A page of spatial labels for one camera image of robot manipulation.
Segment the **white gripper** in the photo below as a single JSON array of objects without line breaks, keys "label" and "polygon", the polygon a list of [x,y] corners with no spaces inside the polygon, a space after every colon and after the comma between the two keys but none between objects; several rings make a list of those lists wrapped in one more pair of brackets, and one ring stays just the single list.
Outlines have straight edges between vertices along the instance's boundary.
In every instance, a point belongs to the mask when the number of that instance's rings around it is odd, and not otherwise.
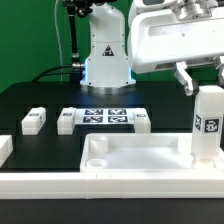
[{"label": "white gripper", "polygon": [[168,70],[197,95],[198,82],[187,64],[211,64],[224,85],[224,6],[218,0],[133,0],[129,11],[128,56],[137,73]]}]

